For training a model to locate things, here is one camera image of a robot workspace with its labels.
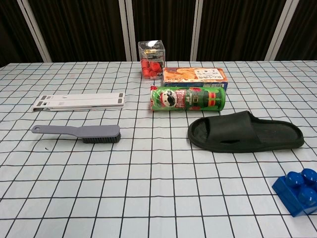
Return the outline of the grey scrub brush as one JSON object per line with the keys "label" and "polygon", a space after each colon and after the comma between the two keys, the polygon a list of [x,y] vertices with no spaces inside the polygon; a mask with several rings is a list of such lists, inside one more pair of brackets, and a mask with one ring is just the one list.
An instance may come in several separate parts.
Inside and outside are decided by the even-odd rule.
{"label": "grey scrub brush", "polygon": [[90,126],[59,126],[59,125],[35,125],[32,133],[37,134],[62,134],[75,136],[83,143],[118,143],[121,139],[118,125],[90,125]]}

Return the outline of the black rubber slipper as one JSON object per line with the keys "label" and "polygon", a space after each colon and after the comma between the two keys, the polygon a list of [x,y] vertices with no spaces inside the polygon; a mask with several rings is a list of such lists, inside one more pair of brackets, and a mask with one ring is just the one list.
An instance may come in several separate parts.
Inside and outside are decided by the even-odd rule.
{"label": "black rubber slipper", "polygon": [[260,119],[249,111],[197,119],[188,127],[188,138],[197,147],[218,153],[296,149],[305,142],[294,124]]}

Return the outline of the green Pringles can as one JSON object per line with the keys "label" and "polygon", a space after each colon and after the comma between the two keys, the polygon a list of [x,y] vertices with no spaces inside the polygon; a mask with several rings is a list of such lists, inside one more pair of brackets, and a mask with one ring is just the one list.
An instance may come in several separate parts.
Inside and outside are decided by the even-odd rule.
{"label": "green Pringles can", "polygon": [[221,111],[225,105],[221,87],[157,87],[150,89],[153,111]]}

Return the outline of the clear box with red caps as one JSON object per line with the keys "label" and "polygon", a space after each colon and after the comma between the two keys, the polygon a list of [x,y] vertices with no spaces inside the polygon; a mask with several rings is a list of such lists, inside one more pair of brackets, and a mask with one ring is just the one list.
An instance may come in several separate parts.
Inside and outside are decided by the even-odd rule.
{"label": "clear box with red caps", "polygon": [[161,78],[165,68],[165,47],[162,40],[141,41],[138,43],[138,50],[143,78]]}

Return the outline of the orange blue cracker box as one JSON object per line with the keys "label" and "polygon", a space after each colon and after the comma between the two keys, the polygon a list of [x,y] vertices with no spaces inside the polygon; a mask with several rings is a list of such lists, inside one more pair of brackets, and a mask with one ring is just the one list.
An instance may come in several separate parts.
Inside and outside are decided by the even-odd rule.
{"label": "orange blue cracker box", "polygon": [[163,70],[163,87],[222,87],[228,80],[222,68],[166,67]]}

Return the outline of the white black checkered tablecloth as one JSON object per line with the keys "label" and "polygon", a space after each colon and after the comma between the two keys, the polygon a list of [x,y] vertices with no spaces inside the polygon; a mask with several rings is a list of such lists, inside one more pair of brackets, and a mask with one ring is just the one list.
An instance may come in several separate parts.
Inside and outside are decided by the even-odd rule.
{"label": "white black checkered tablecloth", "polygon": [[[292,217],[272,190],[317,171],[317,60],[169,62],[220,67],[222,114],[289,121],[295,150],[212,153],[190,123],[213,112],[153,112],[139,62],[0,67],[0,238],[317,238],[317,214]],[[125,93],[118,109],[32,111],[41,95]],[[35,125],[118,125],[118,143],[32,133]]]}

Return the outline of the white flat strip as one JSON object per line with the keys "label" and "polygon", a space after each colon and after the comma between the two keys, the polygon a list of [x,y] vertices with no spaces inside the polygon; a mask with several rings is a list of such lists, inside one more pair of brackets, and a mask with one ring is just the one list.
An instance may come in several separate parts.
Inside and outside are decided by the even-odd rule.
{"label": "white flat strip", "polygon": [[124,106],[125,93],[41,95],[32,111],[84,111],[118,109]]}

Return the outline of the black corrugated partition screen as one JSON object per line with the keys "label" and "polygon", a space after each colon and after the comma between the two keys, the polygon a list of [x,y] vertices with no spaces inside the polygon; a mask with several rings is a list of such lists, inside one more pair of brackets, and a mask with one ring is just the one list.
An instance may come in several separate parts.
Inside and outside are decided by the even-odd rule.
{"label": "black corrugated partition screen", "polygon": [[[118,0],[28,0],[54,62],[125,61]],[[188,61],[196,0],[132,0],[136,43]],[[263,60],[286,0],[204,0],[198,61]],[[299,0],[277,60],[317,60],[317,0]],[[41,62],[16,0],[0,0],[0,67]]]}

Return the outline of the blue toy building block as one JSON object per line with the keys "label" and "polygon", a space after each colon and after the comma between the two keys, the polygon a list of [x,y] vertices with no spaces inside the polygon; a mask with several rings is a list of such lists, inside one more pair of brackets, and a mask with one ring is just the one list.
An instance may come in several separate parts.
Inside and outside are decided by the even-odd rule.
{"label": "blue toy building block", "polygon": [[293,217],[317,212],[317,172],[313,169],[290,171],[279,177],[272,188]]}

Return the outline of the white partition frame post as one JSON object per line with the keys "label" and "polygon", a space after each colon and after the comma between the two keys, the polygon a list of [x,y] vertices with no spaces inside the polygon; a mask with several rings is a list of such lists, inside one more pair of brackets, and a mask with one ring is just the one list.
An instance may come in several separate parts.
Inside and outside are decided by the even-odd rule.
{"label": "white partition frame post", "polygon": [[201,19],[202,19],[202,13],[203,13],[203,5],[204,5],[204,0],[196,0],[195,1],[190,61],[197,60],[199,36],[200,36],[200,29],[201,29]]}
{"label": "white partition frame post", "polygon": [[265,61],[275,60],[277,53],[280,49],[281,43],[288,30],[289,24],[292,20],[294,12],[297,8],[299,0],[286,0],[283,11],[280,15],[278,24],[275,28],[274,35],[267,50]]}
{"label": "white partition frame post", "polygon": [[31,32],[31,35],[42,57],[43,62],[52,62],[50,53],[43,39],[43,36],[41,34],[40,28],[37,24],[37,21],[35,19],[35,16],[33,14],[29,1],[28,0],[16,0],[16,1],[21,9],[23,17],[28,25],[28,28]]}
{"label": "white partition frame post", "polygon": [[132,0],[118,0],[124,49],[127,61],[137,61]]}

